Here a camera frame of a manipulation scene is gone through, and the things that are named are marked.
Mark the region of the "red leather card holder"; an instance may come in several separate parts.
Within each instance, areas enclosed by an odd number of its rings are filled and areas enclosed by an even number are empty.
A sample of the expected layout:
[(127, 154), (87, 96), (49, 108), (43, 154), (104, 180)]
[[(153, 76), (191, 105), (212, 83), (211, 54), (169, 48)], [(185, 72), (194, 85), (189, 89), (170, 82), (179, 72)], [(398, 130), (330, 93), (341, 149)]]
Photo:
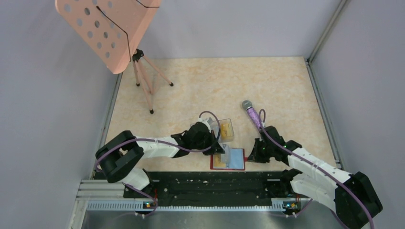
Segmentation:
[(234, 171), (244, 171), (245, 170), (245, 151), (242, 148), (231, 148), (231, 157), (226, 168), (215, 169), (212, 166), (213, 155), (211, 155), (210, 169), (211, 170), (234, 170)]

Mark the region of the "white credit card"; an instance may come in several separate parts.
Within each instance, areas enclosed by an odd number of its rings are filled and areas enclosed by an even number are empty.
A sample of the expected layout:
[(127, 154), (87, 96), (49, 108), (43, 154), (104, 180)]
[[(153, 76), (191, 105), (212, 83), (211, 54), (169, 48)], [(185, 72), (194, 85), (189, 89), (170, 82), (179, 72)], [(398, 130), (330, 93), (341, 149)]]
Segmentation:
[(221, 148), (223, 149), (223, 153), (221, 154), (221, 163), (228, 164), (231, 157), (231, 148), (227, 144), (221, 144)]

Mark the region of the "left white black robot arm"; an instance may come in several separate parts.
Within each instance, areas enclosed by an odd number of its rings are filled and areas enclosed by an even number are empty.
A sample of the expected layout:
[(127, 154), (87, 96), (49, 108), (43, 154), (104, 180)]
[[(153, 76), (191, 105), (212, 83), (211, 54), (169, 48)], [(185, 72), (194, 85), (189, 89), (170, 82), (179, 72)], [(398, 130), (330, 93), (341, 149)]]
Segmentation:
[(141, 197), (148, 197), (153, 192), (152, 179), (136, 164), (145, 158), (179, 158), (192, 152), (210, 156), (224, 154), (226, 150), (206, 123), (197, 122), (189, 130), (163, 138), (141, 138), (129, 130), (123, 131), (95, 156), (108, 183), (122, 183), (135, 188)]

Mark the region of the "clear plastic card tray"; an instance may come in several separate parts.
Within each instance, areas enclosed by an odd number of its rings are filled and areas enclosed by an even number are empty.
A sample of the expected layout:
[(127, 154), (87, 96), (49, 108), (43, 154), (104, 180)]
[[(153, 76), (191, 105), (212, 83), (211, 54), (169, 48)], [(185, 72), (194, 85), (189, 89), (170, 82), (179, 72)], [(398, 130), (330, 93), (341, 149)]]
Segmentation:
[(209, 131), (205, 131), (203, 136), (206, 136), (211, 142), (219, 136), (218, 143), (229, 143), (234, 139), (234, 130), (231, 119), (222, 119), (218, 122), (214, 118), (198, 119), (202, 122)]

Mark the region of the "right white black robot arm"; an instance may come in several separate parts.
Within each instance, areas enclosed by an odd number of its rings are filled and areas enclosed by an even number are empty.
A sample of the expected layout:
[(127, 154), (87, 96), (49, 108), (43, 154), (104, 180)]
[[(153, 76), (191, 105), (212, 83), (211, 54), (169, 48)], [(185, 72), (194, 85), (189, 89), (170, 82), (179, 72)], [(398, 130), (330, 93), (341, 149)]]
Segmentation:
[(289, 166), (282, 173), (280, 191), (287, 197), (307, 196), (326, 206), (348, 229), (374, 227), (372, 219), (383, 206), (370, 179), (336, 168), (312, 155), (301, 144), (285, 141), (273, 126), (259, 127), (260, 138), (249, 162), (268, 163), (271, 158)]

